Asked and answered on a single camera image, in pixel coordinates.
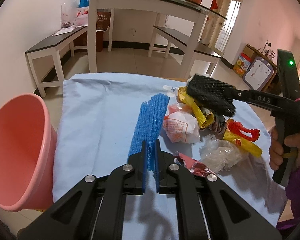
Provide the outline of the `purple sleeve forearm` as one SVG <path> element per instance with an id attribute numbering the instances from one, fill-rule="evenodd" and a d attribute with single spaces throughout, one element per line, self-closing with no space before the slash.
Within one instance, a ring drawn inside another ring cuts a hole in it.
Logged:
<path id="1" fill-rule="evenodd" d="M 286 230 L 295 227 L 300 222 L 300 167 L 291 173 L 288 186 L 286 187 L 286 196 L 291 201 L 291 211 L 293 218 L 278 222 L 278 230 Z"/>

